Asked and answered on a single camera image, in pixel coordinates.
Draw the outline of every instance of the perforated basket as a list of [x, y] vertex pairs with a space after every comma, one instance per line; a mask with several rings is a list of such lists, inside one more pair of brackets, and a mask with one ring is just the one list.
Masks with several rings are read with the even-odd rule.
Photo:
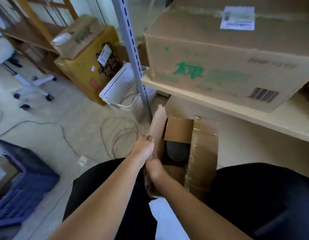
[[[148, 103], [151, 105], [157, 90], [147, 86], [144, 86], [144, 88]], [[113, 111], [138, 123], [142, 121], [145, 110], [140, 94], [137, 94], [136, 90], [133, 69], [130, 63], [126, 63], [101, 91], [99, 96]]]

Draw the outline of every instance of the tiled floor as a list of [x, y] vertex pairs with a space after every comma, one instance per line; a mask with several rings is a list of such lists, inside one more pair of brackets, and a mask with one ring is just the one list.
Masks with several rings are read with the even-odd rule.
[[[30, 79], [33, 75], [43, 76], [27, 60], [22, 59], [21, 62], [24, 67], [16, 70], [25, 78]], [[14, 240], [42, 240], [60, 224], [71, 192], [72, 181], [93, 165], [110, 160], [101, 140], [100, 128], [103, 121], [115, 117], [116, 114], [108, 106], [102, 107], [91, 102], [64, 78], [42, 86], [54, 96], [53, 102], [34, 95], [29, 103], [33, 109], [26, 112], [18, 107], [18, 100], [12, 96], [12, 92], [18, 87], [19, 82], [0, 66], [0, 111], [3, 112], [0, 134], [21, 121], [55, 123], [45, 125], [22, 123], [1, 137], [13, 144], [32, 149], [61, 175], [60, 182], [24, 222], [14, 238]], [[166, 100], [164, 97], [157, 97], [152, 104], [153, 109], [158, 104], [165, 104]], [[80, 156], [89, 158], [84, 166], [77, 162], [78, 157], [64, 140], [60, 126], [64, 128], [65, 137], [74, 151]], [[120, 130], [133, 126], [122, 119], [109, 120], [102, 128], [108, 150], [110, 151], [113, 137]], [[147, 127], [146, 122], [138, 125], [140, 132], [146, 132]], [[135, 137], [135, 133], [126, 134], [115, 142], [116, 158], [127, 155]]]

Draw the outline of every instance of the open cardboard box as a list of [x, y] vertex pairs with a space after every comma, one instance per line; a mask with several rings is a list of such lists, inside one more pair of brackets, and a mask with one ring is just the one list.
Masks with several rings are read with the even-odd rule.
[[[177, 166], [164, 165], [164, 168], [171, 177], [204, 203], [207, 202], [207, 196], [216, 176], [218, 155], [216, 125], [216, 121], [203, 117], [197, 117], [195, 120], [168, 118], [165, 108], [159, 105], [148, 131], [148, 135], [154, 139], [153, 155], [162, 162], [168, 154], [167, 142], [191, 145], [189, 160], [184, 165], [176, 163]], [[153, 184], [148, 187], [148, 193], [152, 196], [161, 196]]]

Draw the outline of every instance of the chair caster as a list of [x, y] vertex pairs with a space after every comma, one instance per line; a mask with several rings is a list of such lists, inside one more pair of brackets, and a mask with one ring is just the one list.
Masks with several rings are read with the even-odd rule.
[[14, 97], [15, 99], [20, 99], [20, 96], [21, 96], [21, 95], [20, 95], [19, 93], [14, 93], [14, 94], [13, 94], [13, 97]]
[[53, 98], [53, 96], [51, 96], [51, 94], [48, 94], [48, 95], [46, 96], [46, 100], [47, 100], [47, 101], [52, 101], [52, 100], [54, 100], [54, 98]]
[[23, 104], [20, 107], [25, 111], [28, 111], [30, 109], [30, 106], [28, 104]]

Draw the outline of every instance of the metal shelf upright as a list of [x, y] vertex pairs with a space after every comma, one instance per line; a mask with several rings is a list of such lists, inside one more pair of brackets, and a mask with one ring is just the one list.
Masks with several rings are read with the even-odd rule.
[[150, 105], [148, 102], [148, 97], [144, 85], [141, 84], [141, 78], [143, 72], [141, 69], [141, 63], [139, 59], [139, 53], [136, 46], [136, 41], [133, 34], [133, 27], [129, 16], [128, 6], [126, 0], [112, 0], [113, 6], [115, 8], [117, 20], [120, 26], [120, 31], [122, 33], [122, 38], [124, 40], [129, 60], [133, 69], [133, 74], [135, 76], [136, 85], [138, 92], [140, 93], [142, 104], [146, 111], [146, 116], [151, 123], [152, 114], [150, 110]]

